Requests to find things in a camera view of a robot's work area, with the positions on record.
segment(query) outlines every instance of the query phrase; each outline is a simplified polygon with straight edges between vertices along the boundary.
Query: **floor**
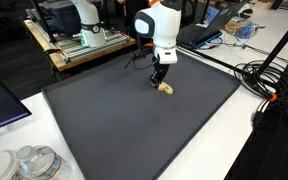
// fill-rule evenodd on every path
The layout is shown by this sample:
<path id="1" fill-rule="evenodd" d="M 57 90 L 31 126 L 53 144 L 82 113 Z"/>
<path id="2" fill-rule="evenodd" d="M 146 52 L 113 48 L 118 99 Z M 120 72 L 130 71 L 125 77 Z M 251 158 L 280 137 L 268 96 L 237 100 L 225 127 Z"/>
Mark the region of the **floor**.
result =
<path id="1" fill-rule="evenodd" d="M 23 29 L 0 34 L 0 79 L 19 99 L 57 82 L 41 49 Z M 288 180 L 288 117 L 267 111 L 264 119 L 268 126 L 254 129 L 227 180 Z"/>

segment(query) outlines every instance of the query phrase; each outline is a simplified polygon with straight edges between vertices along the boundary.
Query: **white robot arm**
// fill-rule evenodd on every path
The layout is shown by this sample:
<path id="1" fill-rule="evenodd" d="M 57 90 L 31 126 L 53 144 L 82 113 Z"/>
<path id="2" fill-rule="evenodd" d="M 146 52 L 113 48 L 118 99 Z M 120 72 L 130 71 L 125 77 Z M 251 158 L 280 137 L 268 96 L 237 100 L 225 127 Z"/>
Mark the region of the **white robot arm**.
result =
<path id="1" fill-rule="evenodd" d="M 135 29 L 141 37 L 153 39 L 154 73 L 150 80 L 152 85 L 160 90 L 170 64 L 177 62 L 176 36 L 181 23 L 181 5 L 162 0 L 150 0 L 149 5 L 150 8 L 137 12 Z"/>
<path id="2" fill-rule="evenodd" d="M 97 47 L 105 44 L 104 30 L 96 7 L 87 0 L 71 0 L 81 18 L 81 43 L 85 47 Z"/>

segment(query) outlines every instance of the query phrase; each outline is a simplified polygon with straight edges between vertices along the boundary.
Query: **black foam mat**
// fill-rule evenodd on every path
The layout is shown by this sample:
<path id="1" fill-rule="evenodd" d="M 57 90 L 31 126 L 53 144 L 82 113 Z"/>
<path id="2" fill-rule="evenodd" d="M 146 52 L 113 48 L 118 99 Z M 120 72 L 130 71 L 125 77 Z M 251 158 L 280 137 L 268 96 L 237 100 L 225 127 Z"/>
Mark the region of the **black foam mat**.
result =
<path id="1" fill-rule="evenodd" d="M 178 52 L 156 91 L 153 67 L 124 69 L 130 54 L 43 89 L 86 179 L 156 179 L 235 92 L 231 75 Z M 139 60 L 144 67 L 151 56 Z"/>

